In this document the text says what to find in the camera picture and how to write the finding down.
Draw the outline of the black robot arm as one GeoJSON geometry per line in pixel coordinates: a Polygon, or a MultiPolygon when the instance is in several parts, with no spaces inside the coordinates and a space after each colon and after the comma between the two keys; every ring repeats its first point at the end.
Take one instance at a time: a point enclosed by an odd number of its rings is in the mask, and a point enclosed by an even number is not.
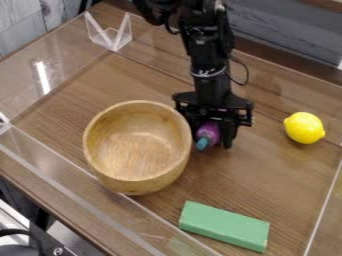
{"type": "Polygon", "coordinates": [[[199,150],[233,147],[238,129],[253,124],[254,104],[237,94],[230,75],[235,46],[222,0],[133,0],[146,21],[182,37],[195,89],[173,95],[199,150]]]}

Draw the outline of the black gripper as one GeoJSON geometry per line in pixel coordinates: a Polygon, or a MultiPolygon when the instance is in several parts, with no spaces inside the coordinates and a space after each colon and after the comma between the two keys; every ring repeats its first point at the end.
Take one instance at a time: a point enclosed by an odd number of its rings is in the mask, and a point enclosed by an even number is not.
{"type": "Polygon", "coordinates": [[[206,121],[222,124],[222,139],[226,149],[233,147],[237,128],[253,125],[253,103],[235,95],[226,70],[210,76],[194,75],[194,90],[173,95],[175,109],[185,116],[191,134],[206,121]]]}

